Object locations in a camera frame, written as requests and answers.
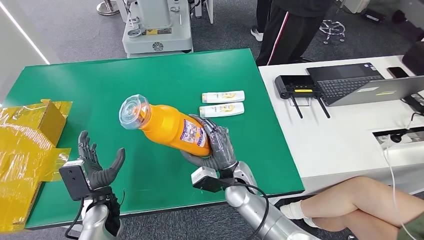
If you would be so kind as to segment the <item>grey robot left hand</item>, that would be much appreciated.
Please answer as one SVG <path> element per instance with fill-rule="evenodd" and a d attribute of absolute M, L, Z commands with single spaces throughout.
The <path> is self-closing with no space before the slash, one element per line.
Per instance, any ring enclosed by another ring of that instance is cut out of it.
<path fill-rule="evenodd" d="M 90 145 L 88 132 L 83 130 L 77 142 L 78 160 L 84 161 L 88 183 L 92 190 L 109 186 L 116 179 L 126 159 L 125 149 L 119 148 L 110 167 L 103 169 L 96 148 L 97 144 Z"/>

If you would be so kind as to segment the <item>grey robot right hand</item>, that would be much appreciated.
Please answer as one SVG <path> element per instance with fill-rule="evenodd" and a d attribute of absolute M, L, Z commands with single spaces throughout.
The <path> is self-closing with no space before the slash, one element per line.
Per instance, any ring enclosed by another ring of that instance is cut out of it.
<path fill-rule="evenodd" d="M 230 168 L 236 164 L 236 155 L 228 129 L 215 124 L 208 118 L 203 118 L 195 114 L 190 114 L 189 116 L 202 125 L 207 134 L 211 152 L 206 157 L 200 157 L 181 151 L 182 156 L 189 163 L 197 167 L 209 167 L 216 171 Z"/>

